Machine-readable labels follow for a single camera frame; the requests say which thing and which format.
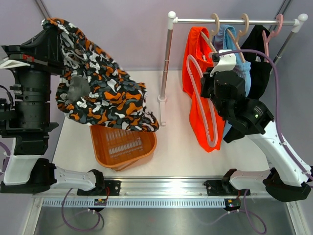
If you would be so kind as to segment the bright orange shorts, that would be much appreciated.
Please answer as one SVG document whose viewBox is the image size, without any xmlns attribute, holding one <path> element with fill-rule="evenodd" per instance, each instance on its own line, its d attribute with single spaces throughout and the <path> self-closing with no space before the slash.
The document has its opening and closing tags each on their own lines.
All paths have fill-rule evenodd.
<svg viewBox="0 0 313 235">
<path fill-rule="evenodd" d="M 205 72 L 213 67 L 209 53 L 211 48 L 202 37 L 209 36 L 205 27 L 192 27 L 189 31 L 182 63 L 182 90 L 191 98 L 189 122 L 199 145 L 206 151 L 220 150 L 225 121 L 220 117 L 210 99 L 201 94 L 201 76 L 197 70 Z"/>
</svg>

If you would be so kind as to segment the light blue shorts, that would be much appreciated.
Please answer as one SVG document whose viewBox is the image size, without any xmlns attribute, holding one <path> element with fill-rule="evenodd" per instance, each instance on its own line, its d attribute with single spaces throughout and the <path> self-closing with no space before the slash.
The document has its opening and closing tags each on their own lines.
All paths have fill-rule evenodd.
<svg viewBox="0 0 313 235">
<path fill-rule="evenodd" d="M 232 35 L 236 38 L 236 30 L 234 27 L 222 24 L 220 26 L 219 32 L 216 36 L 214 36 L 213 39 L 213 45 L 214 48 L 219 51 L 221 49 L 230 49 L 230 50 L 236 50 L 234 43 L 232 42 L 231 36 L 229 36 L 228 31 L 232 33 Z M 238 53 L 235 54 L 236 56 L 236 65 L 233 69 L 234 72 L 237 73 L 237 75 L 245 80 L 245 93 L 246 96 L 249 95 L 250 88 L 251 88 L 251 76 L 250 76 L 250 68 L 251 63 L 250 62 L 242 62 L 240 55 Z M 230 143 L 232 141 L 238 140 L 243 138 L 244 135 L 242 135 L 240 132 L 235 130 L 231 124 L 228 123 L 228 121 L 225 123 L 224 127 L 224 133 L 223 133 L 223 140 L 226 143 Z"/>
</svg>

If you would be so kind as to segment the beige hanger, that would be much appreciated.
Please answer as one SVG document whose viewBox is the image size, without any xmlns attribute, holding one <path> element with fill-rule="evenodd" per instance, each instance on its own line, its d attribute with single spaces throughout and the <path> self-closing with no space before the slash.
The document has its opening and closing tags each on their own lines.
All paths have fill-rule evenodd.
<svg viewBox="0 0 313 235">
<path fill-rule="evenodd" d="M 227 29 L 227 34 L 231 38 L 236 50 L 241 49 L 239 46 L 239 40 L 241 37 L 243 37 L 247 34 L 248 28 L 249 28 L 249 17 L 248 17 L 248 15 L 246 13 L 243 13 L 241 15 L 241 19 L 244 20 L 244 24 L 245 24 L 245 28 L 243 31 L 239 30 L 239 32 L 236 34 L 236 36 L 234 36 L 233 33 L 231 32 L 231 30 Z"/>
<path fill-rule="evenodd" d="M 212 13 L 211 18 L 215 20 L 216 29 L 210 31 L 209 37 L 207 37 L 204 32 L 201 32 L 201 36 L 204 39 L 204 41 L 208 44 L 211 51 L 213 53 L 217 53 L 217 50 L 215 49 L 214 45 L 212 44 L 212 40 L 218 34 L 218 32 L 220 30 L 220 22 L 219 22 L 219 17 L 216 13 Z"/>
</svg>

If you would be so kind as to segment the camouflage patterned shorts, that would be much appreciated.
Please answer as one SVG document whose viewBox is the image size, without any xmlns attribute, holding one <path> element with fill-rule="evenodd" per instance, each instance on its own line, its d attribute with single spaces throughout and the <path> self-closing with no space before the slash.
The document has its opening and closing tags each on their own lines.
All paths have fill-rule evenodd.
<svg viewBox="0 0 313 235">
<path fill-rule="evenodd" d="M 60 18 L 41 22 L 61 41 L 65 72 L 56 91 L 58 109 L 75 122 L 137 132 L 156 132 L 159 123 L 147 109 L 147 88 L 74 24 Z"/>
</svg>

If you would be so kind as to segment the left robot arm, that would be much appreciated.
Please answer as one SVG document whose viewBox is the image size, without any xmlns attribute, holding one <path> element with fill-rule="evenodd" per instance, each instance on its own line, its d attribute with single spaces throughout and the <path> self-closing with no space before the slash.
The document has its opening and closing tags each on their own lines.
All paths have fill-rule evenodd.
<svg viewBox="0 0 313 235">
<path fill-rule="evenodd" d="M 44 29 L 21 45 L 1 46 L 0 67 L 15 78 L 9 98 L 0 101 L 0 135 L 13 139 L 1 193 L 75 188 L 80 195 L 102 194 L 105 180 L 100 171 L 65 170 L 44 158 L 49 133 L 58 127 L 50 121 L 51 76 L 65 70 L 57 30 Z"/>
</svg>

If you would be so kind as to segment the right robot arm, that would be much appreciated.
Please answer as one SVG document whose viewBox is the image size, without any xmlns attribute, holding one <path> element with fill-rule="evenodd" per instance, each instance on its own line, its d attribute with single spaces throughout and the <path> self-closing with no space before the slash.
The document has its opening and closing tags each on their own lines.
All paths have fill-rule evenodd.
<svg viewBox="0 0 313 235">
<path fill-rule="evenodd" d="M 220 182 L 206 182 L 222 195 L 236 195 L 246 189 L 251 192 L 267 192 L 281 202 L 305 200 L 311 187 L 312 166 L 304 163 L 297 154 L 297 165 L 289 155 L 293 152 L 287 141 L 281 141 L 273 114 L 257 99 L 246 97 L 245 80 L 228 70 L 207 70 L 201 78 L 201 96 L 208 98 L 217 113 L 232 127 L 252 140 L 264 153 L 269 169 L 241 171 L 230 169 Z"/>
</svg>

